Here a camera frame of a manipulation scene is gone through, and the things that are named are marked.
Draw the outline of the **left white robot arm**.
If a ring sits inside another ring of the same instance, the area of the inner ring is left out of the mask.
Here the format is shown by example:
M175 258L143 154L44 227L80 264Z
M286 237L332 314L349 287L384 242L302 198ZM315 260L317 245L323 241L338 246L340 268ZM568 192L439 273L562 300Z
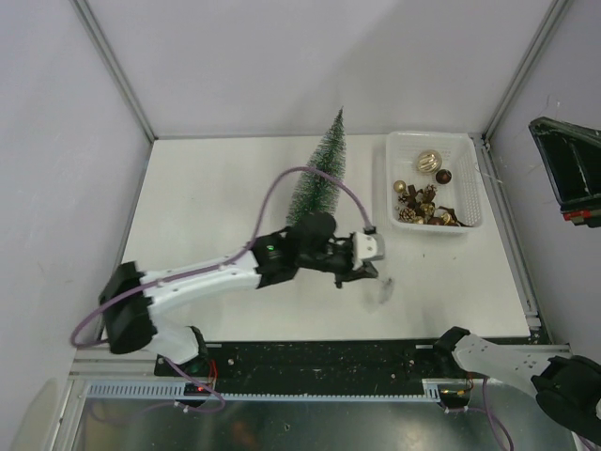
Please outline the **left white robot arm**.
M231 257L149 272L133 261L120 264L99 296L110 352L149 350L194 376L208 363L204 338L194 326L170 322L170 310L230 291L282 284L299 270L331 273L337 288L378 278L374 263L384 258L385 244L376 230L367 227L345 238L335 230L332 215L310 213Z

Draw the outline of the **small green christmas tree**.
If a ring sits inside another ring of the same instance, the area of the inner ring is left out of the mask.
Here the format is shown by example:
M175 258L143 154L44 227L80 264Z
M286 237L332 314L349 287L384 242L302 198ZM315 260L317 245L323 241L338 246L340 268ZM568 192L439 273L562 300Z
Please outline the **small green christmas tree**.
M343 180L346 171L347 142L344 109L340 108L333 123L324 133L307 166ZM301 172L295 185L286 216L286 224L294 226L304 215L312 212L335 214L340 188L313 172Z

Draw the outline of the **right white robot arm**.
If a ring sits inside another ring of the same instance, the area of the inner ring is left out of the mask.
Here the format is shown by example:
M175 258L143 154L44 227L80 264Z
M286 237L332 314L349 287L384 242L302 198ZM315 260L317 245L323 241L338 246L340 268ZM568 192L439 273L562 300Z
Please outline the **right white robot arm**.
M600 227L600 131L538 117L529 131L564 220ZM585 445L600 444L600 364L580 355L531 357L453 327L434 344L433 365L444 377L461 370L490 377L534 398L558 425Z

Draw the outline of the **clear fairy light battery box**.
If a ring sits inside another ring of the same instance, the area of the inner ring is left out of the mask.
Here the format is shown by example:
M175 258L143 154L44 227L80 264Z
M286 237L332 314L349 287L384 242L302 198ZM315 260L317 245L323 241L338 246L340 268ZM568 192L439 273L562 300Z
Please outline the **clear fairy light battery box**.
M390 276L375 280L372 288L372 298L375 305L383 305L391 299L394 285L394 279Z

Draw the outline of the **white plastic basket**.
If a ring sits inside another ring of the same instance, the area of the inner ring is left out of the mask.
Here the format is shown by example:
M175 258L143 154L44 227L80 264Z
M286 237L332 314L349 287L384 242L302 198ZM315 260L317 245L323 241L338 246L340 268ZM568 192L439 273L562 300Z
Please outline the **white plastic basket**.
M441 169L452 172L452 180L446 185L436 182L435 175L416 170L415 163L420 152L434 149L440 153ZM424 231L439 234L463 234L480 227L484 222L481 182L477 176L475 146L465 133L449 132L392 132L386 137L386 210L392 226L398 230ZM469 227L411 225L397 220L397 196L393 190L396 180L403 180L407 187L413 184L422 189L428 184L438 188L435 202L455 210L459 220Z

